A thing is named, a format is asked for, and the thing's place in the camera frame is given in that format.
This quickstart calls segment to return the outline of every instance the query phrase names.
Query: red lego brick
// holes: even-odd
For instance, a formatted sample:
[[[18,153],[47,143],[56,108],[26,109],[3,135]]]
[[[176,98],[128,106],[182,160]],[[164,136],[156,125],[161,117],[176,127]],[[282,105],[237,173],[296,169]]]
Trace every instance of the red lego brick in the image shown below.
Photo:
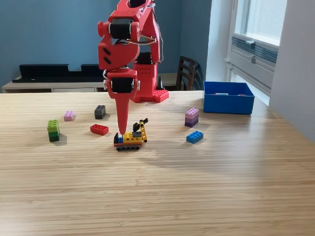
[[[106,126],[95,124],[90,127],[90,130],[92,133],[99,134],[99,135],[105,135],[108,133],[109,129]]]
[[[165,99],[169,98],[169,92],[167,90],[154,90],[153,91],[153,100],[155,102],[162,102]]]

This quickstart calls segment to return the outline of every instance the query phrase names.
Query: blue wall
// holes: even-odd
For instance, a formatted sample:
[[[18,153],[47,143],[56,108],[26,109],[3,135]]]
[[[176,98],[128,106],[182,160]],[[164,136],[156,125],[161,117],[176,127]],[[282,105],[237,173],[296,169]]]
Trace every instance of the blue wall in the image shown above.
[[[211,0],[182,0],[180,53],[196,60],[206,78]]]
[[[19,75],[20,64],[66,63],[78,70],[81,64],[97,63],[97,23],[106,21],[118,2],[1,0],[0,86]],[[210,11],[208,0],[157,0],[164,39],[159,73],[177,72],[180,55],[197,60],[206,72]]]

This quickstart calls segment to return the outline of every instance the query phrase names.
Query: yellow lego vehicle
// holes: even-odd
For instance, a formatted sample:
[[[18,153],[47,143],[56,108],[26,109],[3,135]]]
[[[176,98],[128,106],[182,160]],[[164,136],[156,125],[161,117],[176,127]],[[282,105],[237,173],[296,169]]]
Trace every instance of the yellow lego vehicle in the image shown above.
[[[139,124],[133,125],[133,132],[126,132],[122,137],[119,137],[117,133],[114,138],[114,147],[117,151],[134,151],[139,150],[142,146],[142,141],[145,143],[148,141],[146,130],[144,125],[149,120],[140,120]]]

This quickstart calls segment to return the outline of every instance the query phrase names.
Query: purple lego brick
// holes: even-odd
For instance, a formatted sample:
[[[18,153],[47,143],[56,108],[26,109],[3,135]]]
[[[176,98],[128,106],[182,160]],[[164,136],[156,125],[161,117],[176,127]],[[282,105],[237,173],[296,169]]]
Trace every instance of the purple lego brick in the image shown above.
[[[192,124],[198,119],[199,119],[199,115],[197,115],[194,119],[185,118],[185,122]]]
[[[74,121],[76,114],[74,111],[66,111],[63,117],[64,121]]]
[[[197,119],[194,123],[187,123],[187,122],[185,122],[185,126],[193,128],[196,124],[198,124],[198,122],[199,122],[199,119]]]
[[[196,108],[191,108],[189,111],[186,112],[185,118],[194,119],[198,115],[199,115],[199,110]]]

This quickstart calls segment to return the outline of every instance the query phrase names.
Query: blue box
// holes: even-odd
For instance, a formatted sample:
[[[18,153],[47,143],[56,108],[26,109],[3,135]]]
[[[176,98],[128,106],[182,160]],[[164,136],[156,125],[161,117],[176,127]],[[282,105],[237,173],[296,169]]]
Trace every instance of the blue box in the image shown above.
[[[255,96],[246,83],[204,82],[203,112],[250,115],[254,99]]]

